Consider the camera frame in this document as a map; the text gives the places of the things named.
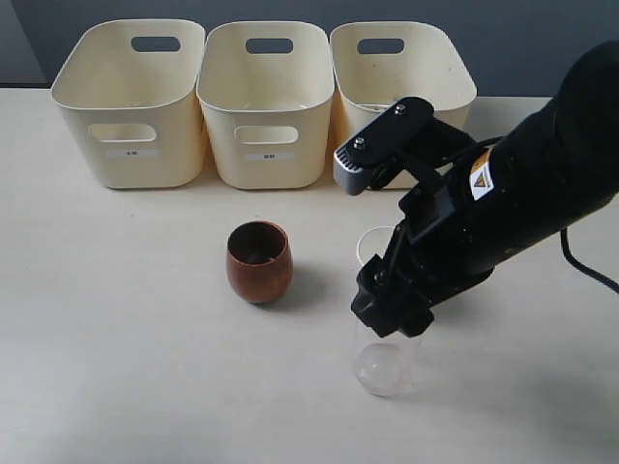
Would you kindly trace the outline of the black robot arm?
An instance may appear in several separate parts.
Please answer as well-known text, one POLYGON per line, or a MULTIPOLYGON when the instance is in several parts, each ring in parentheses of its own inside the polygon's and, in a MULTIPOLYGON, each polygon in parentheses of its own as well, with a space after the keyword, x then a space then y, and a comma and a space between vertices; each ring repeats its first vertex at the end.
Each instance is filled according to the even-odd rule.
POLYGON ((557 94, 503 136, 477 141, 405 97, 335 158, 351 195, 400 172, 415 179, 386 251, 358 273, 351 308, 381 337, 422 334, 436 305, 617 194, 618 43, 582 55, 557 94))

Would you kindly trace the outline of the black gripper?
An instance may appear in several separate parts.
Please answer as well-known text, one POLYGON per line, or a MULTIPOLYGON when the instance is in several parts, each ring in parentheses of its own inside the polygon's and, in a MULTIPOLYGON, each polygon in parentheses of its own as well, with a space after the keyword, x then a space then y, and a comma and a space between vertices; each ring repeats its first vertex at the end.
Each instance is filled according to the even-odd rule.
POLYGON ((527 178, 513 166, 466 166, 401 198, 385 255, 357 273, 354 315, 377 336, 417 337, 431 307, 489 277, 527 248, 527 178), (389 309, 389 316, 383 309, 389 309))

